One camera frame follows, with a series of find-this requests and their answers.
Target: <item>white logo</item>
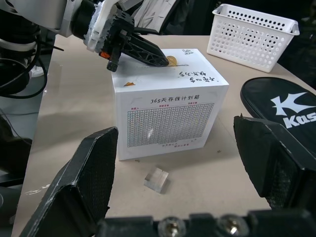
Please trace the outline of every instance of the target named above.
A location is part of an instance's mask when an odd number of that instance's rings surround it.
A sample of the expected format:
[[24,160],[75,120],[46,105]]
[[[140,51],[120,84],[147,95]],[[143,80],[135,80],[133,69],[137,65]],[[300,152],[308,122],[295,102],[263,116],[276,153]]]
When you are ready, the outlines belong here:
[[280,97],[276,97],[272,99],[271,101],[275,104],[273,108],[276,108],[276,115],[284,115],[286,116],[286,113],[284,112],[283,108],[288,108],[296,112],[297,114],[305,109],[314,108],[315,106],[308,106],[308,105],[298,105],[295,104],[294,101],[300,97],[301,95],[306,94],[307,92],[302,92],[298,94],[288,94],[287,99],[284,100],[282,103],[280,101]]
[[[301,95],[306,94],[307,92],[297,93],[297,94],[288,94],[287,99],[281,103],[280,97],[276,97],[271,101],[275,104],[273,108],[276,108],[276,115],[287,116],[283,108],[288,108],[293,110],[296,113],[299,113],[305,109],[314,108],[316,106],[309,105],[298,105],[295,104],[294,101],[300,97]],[[290,118],[283,118],[284,124],[286,128],[291,128],[292,126],[299,126],[301,124],[306,124],[308,122],[316,121],[316,113],[311,113],[308,115],[302,116],[291,116]]]

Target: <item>beige tabletop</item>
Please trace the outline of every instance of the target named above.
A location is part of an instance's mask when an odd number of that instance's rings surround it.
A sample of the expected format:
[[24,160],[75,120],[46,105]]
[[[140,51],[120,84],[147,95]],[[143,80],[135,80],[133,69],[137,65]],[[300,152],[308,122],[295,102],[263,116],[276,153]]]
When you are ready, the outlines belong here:
[[[266,74],[206,53],[208,36],[147,36],[160,48],[198,48],[230,84],[224,104],[205,147],[177,153],[117,161],[107,216],[169,215],[190,213],[243,215],[269,208],[251,184],[238,154],[234,116],[248,116],[239,92],[245,81],[271,76],[308,85],[280,65]],[[115,125],[114,96],[107,60],[86,50],[82,41],[58,36],[12,236],[17,237],[34,213],[48,185],[71,159],[81,140]],[[144,178],[157,165],[169,172],[165,194],[144,186]]]

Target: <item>cable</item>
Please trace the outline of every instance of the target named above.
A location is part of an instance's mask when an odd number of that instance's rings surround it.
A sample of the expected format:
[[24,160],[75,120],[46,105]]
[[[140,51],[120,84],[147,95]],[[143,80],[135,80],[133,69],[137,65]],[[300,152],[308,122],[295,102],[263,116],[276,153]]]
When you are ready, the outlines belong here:
[[42,62],[42,60],[40,58],[38,58],[38,60],[39,60],[40,66],[43,68],[43,72],[44,72],[44,85],[42,86],[42,88],[38,92],[35,92],[34,94],[31,94],[31,95],[0,95],[0,96],[5,97],[5,98],[12,98],[12,99],[30,99],[30,98],[33,98],[33,97],[39,95],[45,89],[45,87],[47,85],[47,71],[46,71],[45,65]]
[[25,116],[25,115],[35,115],[38,114],[38,112],[30,112],[30,113],[24,113],[24,114],[6,114],[7,116]]
[[25,69],[25,71],[23,71],[22,73],[20,73],[18,76],[16,76],[14,79],[12,79],[11,81],[8,81],[6,84],[3,84],[0,86],[0,92],[2,90],[7,89],[8,87],[10,87],[11,85],[13,85],[17,80],[19,80],[19,78],[21,76],[23,76],[26,73],[29,73],[29,71],[35,66],[35,63],[37,62],[37,60],[40,57],[40,50],[41,50],[41,44],[39,43],[41,41],[41,36],[40,36],[40,31],[38,32],[38,35],[36,36],[36,40],[37,40],[37,48],[36,48],[36,53],[35,56],[32,60],[32,62],[29,64],[29,66]]
[[3,114],[3,116],[6,118],[6,121],[10,124],[10,126],[11,126],[11,128],[12,128],[12,130],[14,131],[14,133],[19,137],[19,138],[21,138],[21,140],[24,142],[24,143],[26,143],[26,144],[28,144],[28,145],[32,145],[31,143],[29,143],[29,142],[27,142],[25,139],[23,139],[16,131],[15,131],[15,129],[14,129],[14,127],[12,126],[12,124],[11,124],[11,122],[10,122],[10,120],[8,119],[8,117],[6,116],[6,114],[4,113],[4,111],[0,108],[0,111],[1,111],[1,113]]
[[41,43],[41,44],[44,44],[44,45],[46,45],[46,46],[50,46],[52,49],[54,48],[54,49],[60,50],[60,51],[62,51],[62,52],[65,51],[65,50],[62,49],[62,48],[56,47],[56,46],[51,45],[51,44],[49,44],[49,43],[46,43],[46,42],[44,42],[44,41],[40,41],[40,43]]

